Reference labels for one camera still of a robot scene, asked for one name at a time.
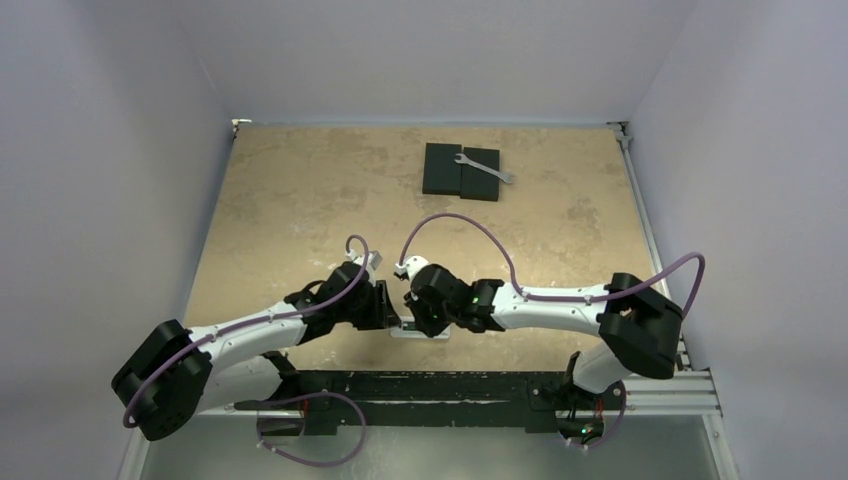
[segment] wooden table surface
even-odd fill
[[[423,195],[424,146],[499,149],[500,201]],[[605,129],[447,127],[253,127],[235,141],[185,324],[209,325],[266,308],[325,279],[345,260],[344,240],[363,235],[383,255],[378,270],[401,315],[408,288],[392,275],[415,224],[457,212],[486,225],[513,256],[528,286],[586,286],[613,272],[650,276],[648,255],[618,144]],[[470,283],[508,278],[506,262],[474,227],[438,219],[409,254],[446,266]],[[289,349],[301,369],[562,370],[598,339],[520,329],[447,341],[396,339],[388,331],[337,325]]]

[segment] wall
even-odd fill
[[[631,124],[743,478],[848,478],[848,3],[699,3]],[[682,299],[689,277],[671,283]]]
[[[695,0],[176,0],[228,113],[262,122],[629,118]]]
[[[3,6],[0,477],[115,478],[109,382],[184,308],[228,117],[167,1]]]

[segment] table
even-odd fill
[[[500,201],[423,195],[427,142],[499,149],[516,175]],[[603,283],[613,272],[652,273],[643,230],[613,132],[607,129],[244,126],[238,132],[203,250],[185,325],[209,325],[268,307],[344,258],[344,240],[363,235],[384,257],[395,309],[408,283],[392,264],[427,215],[457,212],[482,222],[513,256],[528,286]],[[506,262],[474,227],[439,219],[410,254],[468,283],[508,278]],[[563,370],[597,339],[521,329],[447,341],[396,339],[347,324],[290,349],[300,369]]]

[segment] silver wrench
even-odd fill
[[[513,179],[515,178],[515,175],[513,175],[511,173],[499,172],[499,171],[495,170],[494,168],[489,168],[485,165],[479,164],[479,163],[475,162],[474,160],[471,160],[470,158],[465,156],[464,153],[457,153],[456,158],[454,159],[454,162],[460,163],[460,164],[465,164],[465,165],[470,165],[470,166],[472,166],[472,167],[474,167],[478,170],[483,170],[486,173],[491,173],[492,175],[503,180],[504,183],[512,183]]]

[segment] floor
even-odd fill
[[[427,142],[499,149],[500,201],[421,193]],[[398,313],[404,288],[392,264],[423,217],[458,212],[489,227],[529,286],[585,286],[624,271],[650,276],[651,263],[613,133],[550,128],[242,128],[195,279],[187,326],[244,316],[276,303],[344,261],[344,240],[363,235],[384,261]],[[416,237],[410,254],[471,282],[507,278],[497,249],[480,232],[440,219]],[[575,350],[597,339],[521,329],[449,340],[396,339],[386,331],[338,325],[289,350],[301,369],[562,370]]]

